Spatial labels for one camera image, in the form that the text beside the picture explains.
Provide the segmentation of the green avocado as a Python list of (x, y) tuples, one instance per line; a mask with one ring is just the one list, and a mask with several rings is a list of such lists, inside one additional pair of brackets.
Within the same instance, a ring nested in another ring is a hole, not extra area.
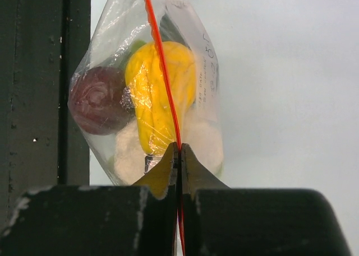
[(162, 41), (173, 41), (188, 47), (178, 27), (172, 22), (171, 18), (166, 13), (160, 20), (159, 32)]

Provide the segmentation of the clear zip top bag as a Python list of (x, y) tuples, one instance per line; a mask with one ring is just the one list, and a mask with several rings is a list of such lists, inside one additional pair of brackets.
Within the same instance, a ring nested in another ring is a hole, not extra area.
[(188, 0), (107, 0), (68, 107), (113, 185), (167, 185), (175, 161), (185, 255), (206, 253), (196, 190), (223, 168), (219, 63)]

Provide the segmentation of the white cauliflower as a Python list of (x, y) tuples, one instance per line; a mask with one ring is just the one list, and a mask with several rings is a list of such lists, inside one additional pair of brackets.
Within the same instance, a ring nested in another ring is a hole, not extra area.
[[(190, 145), (202, 165), (214, 175), (221, 172), (224, 159), (221, 131), (215, 123), (199, 117), (194, 106), (186, 113), (183, 137), (183, 142)], [(152, 156), (142, 150), (137, 121), (133, 118), (117, 133), (115, 153), (109, 159), (109, 164), (119, 181), (131, 185), (151, 170), (162, 157), (162, 153)]]

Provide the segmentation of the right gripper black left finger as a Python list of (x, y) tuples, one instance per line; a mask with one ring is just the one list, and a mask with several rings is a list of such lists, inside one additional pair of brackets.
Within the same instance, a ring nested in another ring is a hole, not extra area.
[(175, 255), (178, 149), (130, 186), (30, 189), (1, 232), (2, 255)]

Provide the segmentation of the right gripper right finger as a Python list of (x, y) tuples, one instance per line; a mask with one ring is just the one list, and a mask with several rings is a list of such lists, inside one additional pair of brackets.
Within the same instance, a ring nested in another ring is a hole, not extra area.
[(184, 255), (350, 255), (328, 200), (301, 188), (230, 188), (181, 149)]

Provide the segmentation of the yellow pepper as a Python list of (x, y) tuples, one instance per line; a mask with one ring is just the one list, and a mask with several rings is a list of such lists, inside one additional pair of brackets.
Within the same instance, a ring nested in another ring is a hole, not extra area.
[[(196, 67), (192, 51), (186, 46), (163, 42), (171, 94), (179, 126), (195, 101)], [(135, 107), (139, 140), (148, 155), (164, 154), (176, 140), (173, 117), (159, 56), (153, 42), (143, 45), (128, 61), (125, 70), (126, 86)]]

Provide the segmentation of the dark red plum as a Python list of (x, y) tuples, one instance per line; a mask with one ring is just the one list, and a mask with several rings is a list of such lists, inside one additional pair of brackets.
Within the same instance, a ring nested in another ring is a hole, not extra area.
[(83, 131), (99, 136), (118, 132), (135, 116), (124, 71), (116, 67), (98, 66), (80, 75), (68, 107)]

